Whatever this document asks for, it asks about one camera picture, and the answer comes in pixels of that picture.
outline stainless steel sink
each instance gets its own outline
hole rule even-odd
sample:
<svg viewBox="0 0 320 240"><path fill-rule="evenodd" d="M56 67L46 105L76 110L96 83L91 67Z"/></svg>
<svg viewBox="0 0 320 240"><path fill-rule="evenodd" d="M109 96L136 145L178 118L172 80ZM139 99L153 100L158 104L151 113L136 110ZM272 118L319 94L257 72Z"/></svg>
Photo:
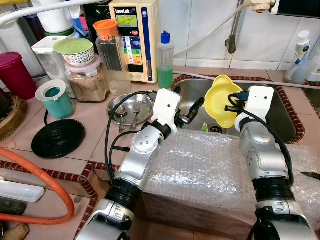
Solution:
<svg viewBox="0 0 320 240"><path fill-rule="evenodd" d="M182 114L188 114L189 108L201 97L205 97L207 91L212 87L213 80L207 79L185 79L176 84L180 86L182 102L179 106ZM244 91L247 91L251 86L266 86L262 84L247 84L237 83ZM283 104L278 92L274 92L271 108L266 116L267 123L275 130L283 141L288 142L296 136L296 128L288 114L288 111ZM210 132L240 136L240 133L234 128L225 129L220 127L217 122L211 118L205 107L202 106L197 117L190 125L185 125L183 129L200 131L203 124L208 124Z"/></svg>
<svg viewBox="0 0 320 240"><path fill-rule="evenodd" d="M303 89L315 109L320 108L320 90L304 88Z"/></svg>

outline brown tile trim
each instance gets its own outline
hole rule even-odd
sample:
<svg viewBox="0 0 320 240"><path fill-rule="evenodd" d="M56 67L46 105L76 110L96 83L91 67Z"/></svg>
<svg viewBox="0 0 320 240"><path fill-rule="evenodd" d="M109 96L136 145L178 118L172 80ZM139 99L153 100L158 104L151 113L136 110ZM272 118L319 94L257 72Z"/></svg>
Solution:
<svg viewBox="0 0 320 240"><path fill-rule="evenodd" d="M96 198L91 198L90 202L88 204L88 207L85 210L85 213L81 219L81 222L79 224L78 229L75 232L74 238L76 239L77 235L79 234L79 232L81 231L81 229L84 227L84 225L86 224L86 222L88 221L88 219L90 218L91 214L93 213L95 206L97 204L97 199Z"/></svg>
<svg viewBox="0 0 320 240"><path fill-rule="evenodd" d="M107 164L103 162L95 162L95 161L88 161L89 164L92 165L93 169L95 170L102 170L102 171L107 171ZM117 173L119 170L120 166L119 165L112 165L113 172Z"/></svg>
<svg viewBox="0 0 320 240"><path fill-rule="evenodd" d="M303 85L320 87L320 82L317 82L317 81L306 81Z"/></svg>
<svg viewBox="0 0 320 240"><path fill-rule="evenodd" d="M90 163L87 163L80 178L79 183L83 187L83 189L89 194L90 198L96 199L98 198L98 194L91 183L88 181L88 177L93 171L93 167Z"/></svg>
<svg viewBox="0 0 320 240"><path fill-rule="evenodd" d="M218 75L205 75L207 77L216 78ZM232 80L239 80L239 81L260 81L260 82L272 82L269 79L263 78L263 77L250 77L250 76L229 76ZM194 76L187 76L187 75L181 75L173 80L172 90L175 89L178 82L186 79L200 79L199 77ZM291 140L286 142L286 144L295 144L299 142L305 135L305 127L303 126L302 122L300 121L296 111L294 110L291 102L289 101L289 98L287 94L285 93L285 90L282 86L272 86L280 95L282 102L284 103L284 106L287 110L287 112L290 115L290 118L294 124L295 127L295 137Z"/></svg>
<svg viewBox="0 0 320 240"><path fill-rule="evenodd" d="M0 169L8 169L8 170L13 170L13 171L17 171L17 172L31 174L30 172L28 172L25 168L23 168L19 164L15 163L15 162L8 162L8 161L3 161L3 160L0 160ZM97 198L98 197L95 189L92 187L92 185L88 181L88 177L89 177L91 171L93 170L92 165L89 163L85 166L81 175L66 173L66 172L61 172L61 171L54 171L54 170L49 170L49 169L45 169L45 168L42 168L42 170L45 171L47 174L49 174L54 179L59 179L59 180L64 180L64 181L68 181L68 182L81 184L81 186L88 193L90 198Z"/></svg>
<svg viewBox="0 0 320 240"><path fill-rule="evenodd" d="M304 93L304 95L306 96L306 98L308 99L308 101L309 101L309 103L310 103L311 107L312 107L312 108L313 108L313 110L315 111L315 114L316 114L316 115L318 116L318 118L320 119L320 114L317 112L317 110L316 110L316 108L315 108L314 104L311 102L311 100L310 100L309 96L307 95L306 91L305 91L305 90L303 90L303 89L301 89L301 90L302 90L302 92Z"/></svg>

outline black cable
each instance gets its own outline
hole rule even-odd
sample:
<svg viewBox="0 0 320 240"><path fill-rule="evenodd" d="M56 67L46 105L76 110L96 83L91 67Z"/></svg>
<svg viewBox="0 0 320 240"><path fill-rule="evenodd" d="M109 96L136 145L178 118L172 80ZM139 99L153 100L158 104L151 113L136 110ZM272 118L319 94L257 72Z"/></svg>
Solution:
<svg viewBox="0 0 320 240"><path fill-rule="evenodd" d="M119 150L119 151L128 153L128 152L130 152L130 147L114 146L113 150Z"/></svg>
<svg viewBox="0 0 320 240"><path fill-rule="evenodd" d="M106 134L105 134L105 143L104 143L104 160L105 160L105 164L107 166L107 173L109 176L109 180L112 183L115 179L115 175L112 169L112 165L110 165L109 163L109 158L108 158L108 140L109 140L109 132L110 132L110 125L112 122L112 119L116 113L116 110L118 109L118 107L120 107L121 104L123 104L125 101L127 101L129 98L138 95L138 94L145 94L145 95L149 95L148 91L138 91L138 92L134 92L128 96L126 96L123 100L121 100L112 110L112 113L110 115L109 121L108 121L108 125L106 127Z"/></svg>
<svg viewBox="0 0 320 240"><path fill-rule="evenodd" d="M47 126L48 125L48 110L45 110L45 115L44 115L44 124Z"/></svg>
<svg viewBox="0 0 320 240"><path fill-rule="evenodd" d="M230 94L228 96L228 100L230 101L230 103L236 107L240 112L247 114L248 116L254 118L255 120L257 120L259 123L261 123L263 126L265 126L269 132L272 134L272 136L274 137L276 143L279 144L280 146L280 150L284 156L285 159L285 163L288 167L288 175L289 175L289 182L290 182L290 187L293 186L294 182L295 182L295 178L294 178L294 173L293 173L293 169L292 169L292 160L291 160L291 156L289 153L289 150L286 146L286 144L284 143L284 141L279 137L279 135L265 122L263 121L261 118L259 118L258 116L252 114L251 112L248 112L244 109L242 109L241 107L239 107L231 98L236 98L237 94Z"/></svg>
<svg viewBox="0 0 320 240"><path fill-rule="evenodd" d="M126 131L126 132L123 132L121 134L119 134L113 141L112 145L111 145L111 148L110 148L110 152L109 152L109 164L112 166L112 152L114 151L114 148L115 148L115 145L117 143L117 141L119 140L119 138L123 137L124 135L127 135L127 134L136 134L138 133L139 131Z"/></svg>
<svg viewBox="0 0 320 240"><path fill-rule="evenodd" d="M255 224L253 225L253 227L251 228L251 231L249 233L249 236L248 236L248 239L247 240L252 240L252 238L254 237L254 234L255 234L255 229L256 229L256 226L257 224L259 223L259 221L257 220L255 222Z"/></svg>

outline fork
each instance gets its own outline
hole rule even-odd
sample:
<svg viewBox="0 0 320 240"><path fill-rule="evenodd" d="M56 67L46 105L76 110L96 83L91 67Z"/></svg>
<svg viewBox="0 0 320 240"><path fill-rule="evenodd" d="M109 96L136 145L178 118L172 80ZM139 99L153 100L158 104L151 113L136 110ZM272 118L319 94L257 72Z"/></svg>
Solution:
<svg viewBox="0 0 320 240"><path fill-rule="evenodd" d="M136 96L134 98L134 105L133 105L134 118L133 118L133 122L130 126L130 131L136 130L137 114L139 112L140 112L140 101L138 101L138 96Z"/></svg>

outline sink drain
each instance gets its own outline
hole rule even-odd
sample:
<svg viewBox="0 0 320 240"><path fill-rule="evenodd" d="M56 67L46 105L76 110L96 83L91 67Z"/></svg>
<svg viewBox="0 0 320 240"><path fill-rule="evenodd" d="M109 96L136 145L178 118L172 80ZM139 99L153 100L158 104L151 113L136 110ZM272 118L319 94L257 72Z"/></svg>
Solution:
<svg viewBox="0 0 320 240"><path fill-rule="evenodd" d="M224 131L219 126L212 126L212 127L210 127L210 132L222 134Z"/></svg>

